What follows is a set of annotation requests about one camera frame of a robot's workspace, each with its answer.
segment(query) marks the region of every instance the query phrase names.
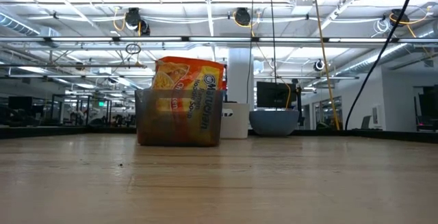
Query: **gray bowl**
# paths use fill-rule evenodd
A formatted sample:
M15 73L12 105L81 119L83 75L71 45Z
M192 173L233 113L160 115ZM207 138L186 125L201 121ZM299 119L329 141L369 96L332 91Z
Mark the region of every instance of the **gray bowl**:
M300 113L286 111L251 111L249 121L255 133L262 136L288 136L296 128Z

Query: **white pillar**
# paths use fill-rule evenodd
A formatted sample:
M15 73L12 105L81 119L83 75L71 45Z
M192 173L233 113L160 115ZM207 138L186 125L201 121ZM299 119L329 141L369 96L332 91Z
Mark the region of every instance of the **white pillar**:
M227 86L229 101L247 103L248 97L249 108L254 110L254 70L250 49L229 49Z

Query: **wooden surface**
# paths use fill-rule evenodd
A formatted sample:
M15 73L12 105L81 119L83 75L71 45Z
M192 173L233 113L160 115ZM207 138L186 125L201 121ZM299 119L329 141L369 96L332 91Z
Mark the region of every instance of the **wooden surface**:
M128 134L0 141L1 224L437 220L437 145L291 137L161 148Z

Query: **ceiling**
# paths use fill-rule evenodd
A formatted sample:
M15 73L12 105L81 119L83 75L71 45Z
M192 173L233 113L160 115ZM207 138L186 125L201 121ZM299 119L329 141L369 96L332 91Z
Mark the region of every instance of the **ceiling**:
M386 27L387 22L380 22L377 25L378 19L384 16L387 18L391 9L400 9L404 2L404 0L352 0L344 5L346 1L349 2L349 0L318 0L323 23L327 16L333 15L336 9L342 8L342 11L332 16L332 19L324 26L322 31L324 37L384 37L389 27ZM438 0L411 0L407 9L411 20L424 18L427 11L429 12L424 21L412 25L414 31L435 20L435 16L438 15L438 5L435 1ZM210 2L207 0L0 0L0 3L3 10L25 21L27 25L50 27L59 32L61 36L117 36L118 34L135 36L136 33L126 27L122 31L117 31L113 24L113 18L122 16L128 8L140 8L141 15L146 18L151 28L151 36L249 37L250 29L237 26L233 20L232 14L236 8L247 8L259 15L259 19L254 24L256 36L272 37L275 35L277 38L319 36L313 0L272 0L272 9L271 0L210 0ZM121 18L115 22L119 27L122 26ZM386 32L377 33L379 30L377 26L385 29ZM0 26L0 36L22 36L22 34ZM401 27L397 29L396 36L411 37L411 34L407 27ZM34 55L35 63L47 63L49 60L47 50L29 49L27 47L29 45L25 43L9 43L8 45L30 56ZM122 62L118 53L122 54L122 58L127 56L123 50L117 52L110 48L111 45L108 47L107 50L70 51L66 55L62 55L65 50L57 49L53 50L53 57L61 56L57 61L59 64L75 64L80 61L85 64L114 65ZM112 71L119 75L153 74L151 70L154 68L153 60L167 55L204 60L212 60L212 55L215 55L216 61L227 60L231 45L169 42L166 43L166 50L163 50L161 43L147 43L143 44L143 47L147 50L143 50L138 55L138 61L147 66L146 69L133 69L120 65L117 69L113 67ZM326 56L330 70L335 71L335 69L348 66L354 59L373 49L374 47L328 47ZM263 44L260 49L253 45L253 55L256 60L264 61L260 50L268 61L274 57L272 45ZM315 75L313 63L322 58L322 49L315 46L307 47L306 44L300 47L288 47L282 44L275 48L275 55L276 60L279 61L277 66L280 75ZM134 57L130 64L135 63L136 60L137 58ZM63 71L66 74L83 74L75 69L57 69L57 71ZM261 74L272 74L268 63L264 63L264 70ZM147 79L131 79L130 81L142 88L146 88L151 82Z

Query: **computer monitor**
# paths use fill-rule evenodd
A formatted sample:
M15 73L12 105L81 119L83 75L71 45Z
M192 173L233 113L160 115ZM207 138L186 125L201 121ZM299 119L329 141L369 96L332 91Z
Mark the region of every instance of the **computer monitor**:
M288 84L292 93L288 107L296 101L295 84ZM284 83L257 82L257 107L258 108L286 108L289 88Z

